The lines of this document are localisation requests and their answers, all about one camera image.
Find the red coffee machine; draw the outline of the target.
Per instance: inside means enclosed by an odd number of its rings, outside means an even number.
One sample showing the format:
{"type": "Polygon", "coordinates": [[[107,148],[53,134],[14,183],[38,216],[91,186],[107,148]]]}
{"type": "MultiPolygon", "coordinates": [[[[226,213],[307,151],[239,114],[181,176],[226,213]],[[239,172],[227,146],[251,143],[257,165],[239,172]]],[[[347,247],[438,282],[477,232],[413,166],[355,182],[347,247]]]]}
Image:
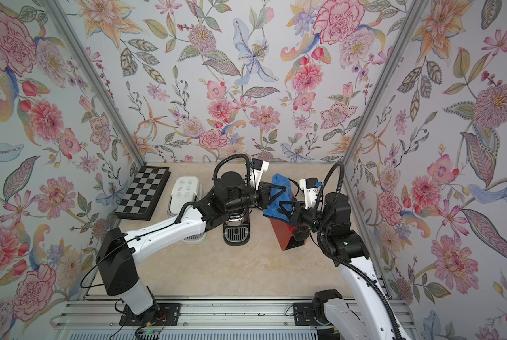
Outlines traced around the red coffee machine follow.
{"type": "Polygon", "coordinates": [[[300,228],[292,226],[287,220],[269,218],[282,251],[301,247],[308,235],[300,228]]]}

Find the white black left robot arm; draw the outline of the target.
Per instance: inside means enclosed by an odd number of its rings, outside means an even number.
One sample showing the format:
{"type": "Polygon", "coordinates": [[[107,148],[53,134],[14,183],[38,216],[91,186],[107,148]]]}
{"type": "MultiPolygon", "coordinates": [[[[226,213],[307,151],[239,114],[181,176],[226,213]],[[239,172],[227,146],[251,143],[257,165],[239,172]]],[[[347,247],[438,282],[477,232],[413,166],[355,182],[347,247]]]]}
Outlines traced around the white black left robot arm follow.
{"type": "Polygon", "coordinates": [[[175,218],[127,233],[112,229],[106,234],[97,258],[106,293],[119,297],[136,318],[152,320],[158,306],[137,273],[139,263],[182,239],[230,221],[242,211],[266,209],[286,191],[286,186],[228,171],[214,176],[208,193],[199,201],[185,204],[175,218]]]}

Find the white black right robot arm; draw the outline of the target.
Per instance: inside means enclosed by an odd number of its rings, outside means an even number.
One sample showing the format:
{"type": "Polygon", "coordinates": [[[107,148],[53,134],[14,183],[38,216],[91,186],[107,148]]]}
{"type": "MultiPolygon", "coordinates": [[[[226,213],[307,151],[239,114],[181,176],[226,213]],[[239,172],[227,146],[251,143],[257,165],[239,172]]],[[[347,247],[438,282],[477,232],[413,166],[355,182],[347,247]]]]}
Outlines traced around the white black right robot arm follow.
{"type": "Polygon", "coordinates": [[[356,315],[336,290],[323,290],[312,302],[317,321],[333,326],[343,339],[409,339],[378,283],[367,246],[351,228],[346,195],[326,194],[323,203],[283,201],[278,212],[299,232],[316,233],[320,250],[344,277],[360,310],[356,315]]]}

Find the blue microfiber cloth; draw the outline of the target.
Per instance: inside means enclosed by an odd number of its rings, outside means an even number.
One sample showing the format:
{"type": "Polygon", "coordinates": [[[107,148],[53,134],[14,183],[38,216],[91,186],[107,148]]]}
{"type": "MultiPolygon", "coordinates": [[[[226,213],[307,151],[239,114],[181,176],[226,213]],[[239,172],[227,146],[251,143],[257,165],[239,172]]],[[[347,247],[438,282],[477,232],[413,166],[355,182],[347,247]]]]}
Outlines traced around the blue microfiber cloth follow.
{"type": "Polygon", "coordinates": [[[263,210],[263,216],[273,220],[289,222],[288,215],[283,212],[280,203],[284,208],[290,208],[290,202],[293,200],[291,181],[282,174],[275,174],[272,177],[270,199],[272,202],[263,210]]]}

